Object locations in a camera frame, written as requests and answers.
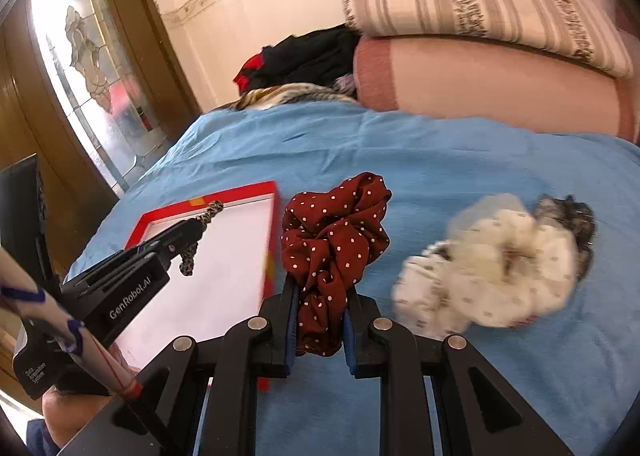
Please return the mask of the dark grey sheer scrunchie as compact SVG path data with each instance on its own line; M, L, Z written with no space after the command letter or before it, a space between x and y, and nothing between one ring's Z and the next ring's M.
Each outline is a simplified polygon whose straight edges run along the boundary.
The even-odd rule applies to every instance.
M552 220L570 231L577 248L577 280L587 275L593 258L593 239L597 231L592 209L585 202L578 202L573 195L554 198L543 194L534 210L537 220Z

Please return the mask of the dark monitor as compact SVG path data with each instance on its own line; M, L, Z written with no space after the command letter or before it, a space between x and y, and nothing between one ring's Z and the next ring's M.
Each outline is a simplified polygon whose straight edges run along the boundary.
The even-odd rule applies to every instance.
M38 156L32 154L1 171L1 245L51 294L58 292L47 246L47 206Z

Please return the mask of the maroon polka dot scrunchie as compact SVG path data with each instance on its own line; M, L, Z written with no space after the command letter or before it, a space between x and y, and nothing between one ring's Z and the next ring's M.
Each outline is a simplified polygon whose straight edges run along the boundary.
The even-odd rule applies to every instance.
M331 356L343 343L348 293L390 246L383 228L392 192L362 172L326 193L301 192L286 204L281 260L297 287L297 355Z

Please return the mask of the red white box tray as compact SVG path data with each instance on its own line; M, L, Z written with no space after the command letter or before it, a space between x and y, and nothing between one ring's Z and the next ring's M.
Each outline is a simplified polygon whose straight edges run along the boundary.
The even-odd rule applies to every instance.
M224 210L198 241L194 271L184 276L171 261L169 282L116 339L127 363L149 364L179 336L197 342L223 336L258 314L271 294L277 267L280 195L273 181L184 200L140 216L127 247L141 244L182 219L203 213L214 200Z

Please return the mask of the light blue bed cover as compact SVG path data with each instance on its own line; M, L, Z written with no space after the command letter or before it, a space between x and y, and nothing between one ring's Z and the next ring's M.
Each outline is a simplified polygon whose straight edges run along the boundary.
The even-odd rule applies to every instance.
M483 196L573 196L597 221L587 277L565 309L512 330L466 333L573 453L595 455L639 391L639 151L602 134L541 134L487 119L430 119L348 103L214 110L122 196L72 265L125 245L145 211L273 180L283 198L325 192L363 171L392 191L390 248L361 291L383 313L406 257L444 236Z

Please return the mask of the pink bolster cushion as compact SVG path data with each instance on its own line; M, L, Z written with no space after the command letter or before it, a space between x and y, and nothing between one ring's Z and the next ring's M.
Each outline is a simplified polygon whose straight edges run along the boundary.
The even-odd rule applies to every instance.
M368 38L354 57L358 98L378 112L488 118L547 133L639 141L639 81L480 39Z

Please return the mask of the wooden door with glass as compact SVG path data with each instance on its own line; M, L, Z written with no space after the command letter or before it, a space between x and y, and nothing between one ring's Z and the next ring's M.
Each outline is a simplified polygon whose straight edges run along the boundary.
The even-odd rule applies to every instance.
M153 0L1 0L1 162L37 157L58 270L199 114Z

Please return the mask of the black clothing pile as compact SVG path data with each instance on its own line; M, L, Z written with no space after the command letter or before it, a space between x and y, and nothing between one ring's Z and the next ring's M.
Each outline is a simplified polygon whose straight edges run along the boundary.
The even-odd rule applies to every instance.
M352 74L360 38L346 25L288 36L250 57L233 82L240 95L296 82L334 86L337 79Z

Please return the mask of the cream dotted sheer scrunchie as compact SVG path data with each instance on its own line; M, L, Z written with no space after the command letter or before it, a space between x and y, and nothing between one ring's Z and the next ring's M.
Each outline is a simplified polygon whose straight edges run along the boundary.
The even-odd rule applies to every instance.
M400 324L442 340L471 325L512 328L563 309L579 282L575 239L512 194L458 213L448 236L408 257L392 300Z

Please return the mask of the striped floral pillow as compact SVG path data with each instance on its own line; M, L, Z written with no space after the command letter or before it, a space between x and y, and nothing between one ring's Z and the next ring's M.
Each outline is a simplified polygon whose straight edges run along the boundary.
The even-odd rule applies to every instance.
M370 37L461 36L577 60L612 77L634 64L612 18L593 0L343 0L346 23Z

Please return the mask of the white patterned sleeve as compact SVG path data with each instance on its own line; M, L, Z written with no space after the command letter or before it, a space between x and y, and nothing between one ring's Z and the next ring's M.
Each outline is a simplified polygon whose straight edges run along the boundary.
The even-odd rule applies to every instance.
M74 362L111 392L133 401L142 385L80 320L75 320L1 248L1 305L55 338Z

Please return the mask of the leaf print fabric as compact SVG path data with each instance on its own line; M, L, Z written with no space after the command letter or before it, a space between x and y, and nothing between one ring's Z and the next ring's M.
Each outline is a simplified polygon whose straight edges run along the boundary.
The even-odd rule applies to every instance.
M269 88L250 90L241 95L236 101L219 106L219 109L265 110L280 105L326 101L358 104L354 98L338 93L326 86L296 82L284 84L283 86L270 86Z

